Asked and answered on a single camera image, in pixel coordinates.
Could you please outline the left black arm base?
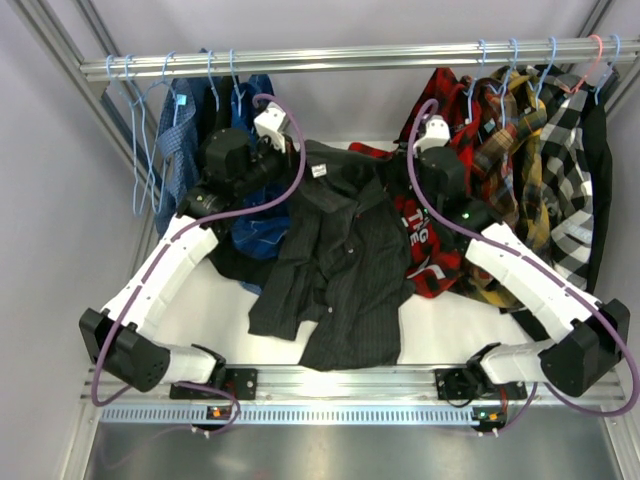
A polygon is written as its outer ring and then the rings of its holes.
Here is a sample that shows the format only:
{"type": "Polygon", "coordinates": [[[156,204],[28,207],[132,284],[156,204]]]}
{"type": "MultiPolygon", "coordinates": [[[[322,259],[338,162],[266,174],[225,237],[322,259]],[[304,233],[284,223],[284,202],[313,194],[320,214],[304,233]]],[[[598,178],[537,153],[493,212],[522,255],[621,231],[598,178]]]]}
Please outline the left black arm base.
{"type": "MultiPolygon", "coordinates": [[[[255,399],[258,376],[255,368],[229,367],[226,359],[217,352],[197,344],[193,344],[193,347],[212,355],[216,360],[216,366],[206,386],[231,394],[238,400],[255,399]]],[[[219,394],[176,384],[171,385],[169,397],[172,400],[222,399],[219,394]]]]}

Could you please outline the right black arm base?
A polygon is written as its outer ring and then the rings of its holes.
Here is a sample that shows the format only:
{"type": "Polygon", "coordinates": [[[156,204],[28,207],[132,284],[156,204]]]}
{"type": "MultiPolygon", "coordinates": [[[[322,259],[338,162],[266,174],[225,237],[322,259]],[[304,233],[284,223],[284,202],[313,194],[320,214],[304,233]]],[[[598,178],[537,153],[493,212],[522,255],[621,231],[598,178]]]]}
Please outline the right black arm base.
{"type": "Polygon", "coordinates": [[[528,392],[523,384],[511,382],[499,386],[482,383],[466,368],[439,368],[435,370],[437,398],[451,405],[466,406],[476,400],[526,400],[528,392]]]}

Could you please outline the light blue wire hanger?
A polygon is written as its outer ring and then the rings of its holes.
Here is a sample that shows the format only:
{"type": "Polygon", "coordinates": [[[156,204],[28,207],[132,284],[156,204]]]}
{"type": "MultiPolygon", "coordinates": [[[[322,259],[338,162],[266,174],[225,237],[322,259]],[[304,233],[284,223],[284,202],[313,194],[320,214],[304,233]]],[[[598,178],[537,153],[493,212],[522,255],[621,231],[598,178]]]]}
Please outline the light blue wire hanger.
{"type": "Polygon", "coordinates": [[[128,100],[132,121],[132,154],[134,160],[134,184],[132,190],[132,213],[140,217],[149,205],[154,214],[158,214],[165,197],[165,179],[167,167],[156,167],[156,145],[150,145],[146,131],[147,106],[149,92],[156,87],[152,83],[145,92],[135,84],[130,73],[132,55],[124,57],[125,81],[133,90],[128,100]]]}

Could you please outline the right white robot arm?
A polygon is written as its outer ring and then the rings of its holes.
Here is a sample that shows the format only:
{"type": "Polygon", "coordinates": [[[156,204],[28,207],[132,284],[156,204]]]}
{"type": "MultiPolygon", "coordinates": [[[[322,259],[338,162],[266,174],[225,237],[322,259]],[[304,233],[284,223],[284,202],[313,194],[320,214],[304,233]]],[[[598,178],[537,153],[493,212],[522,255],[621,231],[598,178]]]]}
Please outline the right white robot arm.
{"type": "Polygon", "coordinates": [[[479,379],[491,385],[544,382],[578,398],[623,360],[627,307],[575,289],[526,247],[494,209],[470,197],[463,165],[450,147],[399,149],[389,169],[391,186],[407,190],[419,206],[440,254],[488,273],[546,332],[543,340],[481,349],[467,363],[479,379]]]}

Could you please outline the dark grey pinstripe shirt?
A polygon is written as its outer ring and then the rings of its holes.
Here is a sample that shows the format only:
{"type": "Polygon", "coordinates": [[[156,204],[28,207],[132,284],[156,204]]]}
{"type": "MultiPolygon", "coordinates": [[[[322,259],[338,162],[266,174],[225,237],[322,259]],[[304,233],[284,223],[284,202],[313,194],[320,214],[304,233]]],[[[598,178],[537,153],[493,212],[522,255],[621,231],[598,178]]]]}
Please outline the dark grey pinstripe shirt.
{"type": "Polygon", "coordinates": [[[289,199],[290,228],[248,332],[293,341],[312,321],[300,365],[393,365],[401,352],[399,309],[414,292],[406,228],[376,160],[314,140],[305,147],[308,169],[289,199]]]}

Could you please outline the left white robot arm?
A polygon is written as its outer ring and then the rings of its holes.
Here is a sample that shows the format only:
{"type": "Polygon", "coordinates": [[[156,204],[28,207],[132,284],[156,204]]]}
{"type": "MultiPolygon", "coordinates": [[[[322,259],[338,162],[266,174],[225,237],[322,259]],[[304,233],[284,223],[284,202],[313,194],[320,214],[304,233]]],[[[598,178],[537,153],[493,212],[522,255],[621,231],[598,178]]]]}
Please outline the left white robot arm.
{"type": "Polygon", "coordinates": [[[140,392],[159,384],[211,385],[224,368],[223,357],[206,347],[157,341],[159,326],[231,220],[265,209],[245,207],[244,200],[287,174],[300,180],[304,165],[290,135],[270,127],[259,128],[255,149],[247,132],[219,130],[206,139],[202,154],[201,178],[179,203],[158,245],[115,297],[79,320],[95,365],[94,387],[103,373],[140,392]]]}

